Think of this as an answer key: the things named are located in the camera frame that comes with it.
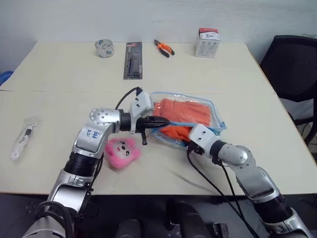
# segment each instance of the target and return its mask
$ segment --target black office chair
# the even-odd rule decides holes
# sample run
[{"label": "black office chair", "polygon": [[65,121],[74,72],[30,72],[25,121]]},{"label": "black office chair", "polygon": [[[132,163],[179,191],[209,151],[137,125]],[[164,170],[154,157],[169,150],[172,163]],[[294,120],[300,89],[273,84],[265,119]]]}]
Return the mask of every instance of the black office chair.
[{"label": "black office chair", "polygon": [[309,144],[317,131],[317,39],[275,36],[260,66],[280,98],[314,100],[313,117],[293,120],[295,125],[313,122],[304,140]]}]

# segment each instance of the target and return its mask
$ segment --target orange-handled pliers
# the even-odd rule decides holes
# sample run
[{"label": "orange-handled pliers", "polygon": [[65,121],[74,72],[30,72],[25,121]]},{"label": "orange-handled pliers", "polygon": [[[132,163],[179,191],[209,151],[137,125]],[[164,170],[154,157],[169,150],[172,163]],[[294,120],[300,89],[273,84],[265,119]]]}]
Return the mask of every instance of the orange-handled pliers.
[{"label": "orange-handled pliers", "polygon": [[158,40],[154,40],[154,44],[156,44],[156,46],[158,47],[158,50],[162,53],[162,55],[164,55],[167,58],[169,57],[169,53],[172,54],[172,56],[175,54],[175,52],[172,50],[171,47],[169,47],[168,45],[164,43],[159,42]]}]

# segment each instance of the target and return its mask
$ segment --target white wall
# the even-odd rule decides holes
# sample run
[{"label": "white wall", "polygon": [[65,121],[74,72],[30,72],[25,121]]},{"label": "white wall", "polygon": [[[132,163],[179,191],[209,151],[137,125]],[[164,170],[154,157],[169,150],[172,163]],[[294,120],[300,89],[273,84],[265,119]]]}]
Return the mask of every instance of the white wall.
[{"label": "white wall", "polygon": [[36,41],[192,42],[199,27],[261,61],[274,35],[317,35],[317,0],[0,0],[0,72]]}]

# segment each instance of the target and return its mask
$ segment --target small box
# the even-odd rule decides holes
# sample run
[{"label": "small box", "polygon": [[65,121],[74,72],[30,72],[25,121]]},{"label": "small box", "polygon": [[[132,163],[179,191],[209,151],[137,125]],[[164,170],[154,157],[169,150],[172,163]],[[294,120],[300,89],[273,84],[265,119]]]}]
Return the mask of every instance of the small box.
[{"label": "small box", "polygon": [[212,28],[199,28],[195,56],[213,58],[220,43],[219,32]]}]

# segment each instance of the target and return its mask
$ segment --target orange cloth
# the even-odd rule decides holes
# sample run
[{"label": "orange cloth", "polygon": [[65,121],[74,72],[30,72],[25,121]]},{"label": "orange cloth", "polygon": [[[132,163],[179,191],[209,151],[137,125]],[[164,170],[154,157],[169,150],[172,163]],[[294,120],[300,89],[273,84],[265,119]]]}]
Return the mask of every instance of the orange cloth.
[{"label": "orange cloth", "polygon": [[[154,105],[154,116],[165,117],[175,122],[201,123],[209,126],[211,123],[210,107],[195,102],[178,102],[163,99]],[[190,141],[188,135],[191,127],[167,126],[160,131],[171,138]]]}]

